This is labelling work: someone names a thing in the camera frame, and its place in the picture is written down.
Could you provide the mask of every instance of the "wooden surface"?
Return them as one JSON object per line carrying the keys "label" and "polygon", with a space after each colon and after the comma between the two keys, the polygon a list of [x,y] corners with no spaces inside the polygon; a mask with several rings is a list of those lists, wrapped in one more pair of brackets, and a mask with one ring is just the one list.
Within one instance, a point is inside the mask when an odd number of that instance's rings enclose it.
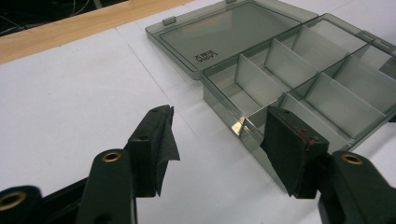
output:
{"label": "wooden surface", "polygon": [[181,6],[191,0],[132,0],[73,18],[0,37],[0,63],[100,33],[124,23]]}

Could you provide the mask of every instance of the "black plastic part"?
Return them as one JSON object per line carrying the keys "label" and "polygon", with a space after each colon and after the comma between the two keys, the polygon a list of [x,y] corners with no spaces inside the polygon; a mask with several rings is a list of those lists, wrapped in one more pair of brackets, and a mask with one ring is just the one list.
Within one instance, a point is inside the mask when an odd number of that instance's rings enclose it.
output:
{"label": "black plastic part", "polygon": [[75,223],[86,182],[87,178],[84,178],[45,197],[41,208],[42,213],[45,214],[43,223]]}
{"label": "black plastic part", "polygon": [[127,151],[97,155],[78,209],[77,224],[135,224],[131,162]]}
{"label": "black plastic part", "polygon": [[369,160],[337,151],[332,154],[330,172],[346,223],[396,223],[396,191]]}
{"label": "black plastic part", "polygon": [[0,192],[0,223],[26,224],[41,220],[40,190],[32,186],[6,189]]}
{"label": "black plastic part", "polygon": [[180,160],[171,129],[173,114],[169,105],[151,109],[124,148],[131,156],[135,197],[161,195],[168,161]]}
{"label": "black plastic part", "polygon": [[339,202],[329,202],[322,195],[318,203],[318,210],[323,224],[345,223],[346,217]]}
{"label": "black plastic part", "polygon": [[261,148],[289,195],[315,198],[317,161],[328,155],[328,146],[324,137],[289,110],[268,106]]}

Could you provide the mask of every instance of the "white table surface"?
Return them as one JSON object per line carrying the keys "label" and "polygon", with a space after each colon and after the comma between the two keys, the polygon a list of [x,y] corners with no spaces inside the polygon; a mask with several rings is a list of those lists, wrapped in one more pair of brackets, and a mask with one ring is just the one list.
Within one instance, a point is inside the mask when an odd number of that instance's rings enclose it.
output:
{"label": "white table surface", "polygon": [[[0,64],[0,190],[40,187],[44,196],[84,177],[99,152],[123,148],[148,110],[176,109],[181,161],[171,161],[162,197],[138,199],[139,223],[320,223],[317,201],[290,198],[144,28],[217,1],[182,7]],[[396,44],[396,1],[284,0],[333,15]],[[356,153],[396,187],[396,125]]]}

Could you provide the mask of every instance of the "tinted plastic lid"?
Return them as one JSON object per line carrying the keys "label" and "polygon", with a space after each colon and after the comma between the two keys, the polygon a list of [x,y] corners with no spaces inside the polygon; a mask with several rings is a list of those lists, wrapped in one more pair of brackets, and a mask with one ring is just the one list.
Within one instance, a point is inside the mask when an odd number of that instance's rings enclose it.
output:
{"label": "tinted plastic lid", "polygon": [[194,11],[147,28],[154,43],[193,79],[200,79],[207,67],[317,16],[278,1],[222,2],[203,11],[205,15]]}

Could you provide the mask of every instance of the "clear plastic organizer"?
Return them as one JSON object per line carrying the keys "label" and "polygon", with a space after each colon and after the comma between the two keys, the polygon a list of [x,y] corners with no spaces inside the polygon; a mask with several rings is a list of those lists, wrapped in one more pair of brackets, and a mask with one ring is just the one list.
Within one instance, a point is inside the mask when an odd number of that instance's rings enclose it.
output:
{"label": "clear plastic organizer", "polygon": [[276,0],[227,0],[169,18],[148,37],[279,183],[260,148],[268,105],[352,150],[396,116],[396,47],[333,15]]}
{"label": "clear plastic organizer", "polygon": [[260,149],[268,105],[352,150],[396,114],[396,58],[325,15],[204,71],[204,97],[277,179]]}

